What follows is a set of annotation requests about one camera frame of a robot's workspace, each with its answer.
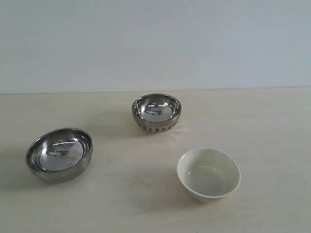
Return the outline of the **white ceramic bowl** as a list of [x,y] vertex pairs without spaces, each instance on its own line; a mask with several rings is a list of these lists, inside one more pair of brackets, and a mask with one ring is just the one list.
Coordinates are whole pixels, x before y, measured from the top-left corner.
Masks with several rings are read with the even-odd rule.
[[176,173],[187,193],[200,202],[217,201],[238,189],[241,171],[229,155],[209,148],[193,148],[177,162]]

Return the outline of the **large plain steel bowl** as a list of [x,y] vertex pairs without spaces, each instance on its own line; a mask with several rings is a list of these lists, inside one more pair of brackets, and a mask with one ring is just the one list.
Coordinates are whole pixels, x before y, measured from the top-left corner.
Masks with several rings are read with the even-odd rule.
[[93,154],[89,133],[61,128],[40,136],[28,148],[25,162],[32,174],[47,183],[63,183],[82,174]]

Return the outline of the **small dimpled steel bowl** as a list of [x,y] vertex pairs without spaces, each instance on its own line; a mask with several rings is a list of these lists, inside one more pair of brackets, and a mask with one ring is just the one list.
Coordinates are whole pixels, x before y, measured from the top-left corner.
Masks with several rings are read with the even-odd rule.
[[136,99],[131,107],[135,122],[150,133],[172,129],[181,116],[181,102],[168,94],[151,93]]

